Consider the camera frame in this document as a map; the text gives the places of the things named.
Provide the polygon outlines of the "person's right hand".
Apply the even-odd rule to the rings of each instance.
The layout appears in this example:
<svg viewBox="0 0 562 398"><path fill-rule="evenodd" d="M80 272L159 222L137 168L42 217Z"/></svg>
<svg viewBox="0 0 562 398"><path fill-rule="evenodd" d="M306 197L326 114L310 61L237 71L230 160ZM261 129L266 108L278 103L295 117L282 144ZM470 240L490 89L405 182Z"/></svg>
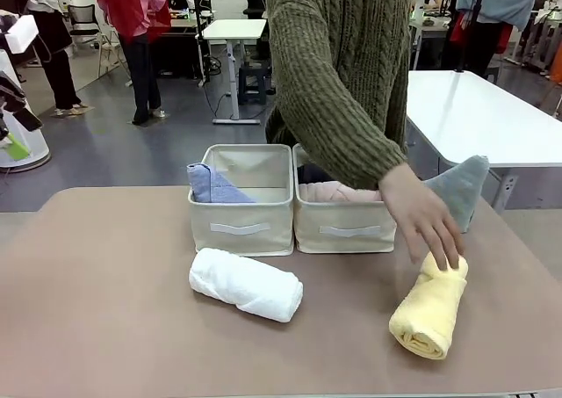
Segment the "person's right hand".
<svg viewBox="0 0 562 398"><path fill-rule="evenodd" d="M430 251L440 270L457 269L459 256L464 253L458 225L443 201L409 165L404 163L390 170L378 181L378 189L411 260L415 263Z"/></svg>

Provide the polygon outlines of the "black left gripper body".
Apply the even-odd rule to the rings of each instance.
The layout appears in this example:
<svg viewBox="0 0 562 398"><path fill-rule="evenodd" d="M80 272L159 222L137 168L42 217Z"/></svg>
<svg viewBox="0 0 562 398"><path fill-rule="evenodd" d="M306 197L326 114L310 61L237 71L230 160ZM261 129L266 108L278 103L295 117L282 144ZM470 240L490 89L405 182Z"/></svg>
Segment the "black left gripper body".
<svg viewBox="0 0 562 398"><path fill-rule="evenodd" d="M21 111L26 107L25 93L3 71L0 72L1 106L11 113Z"/></svg>

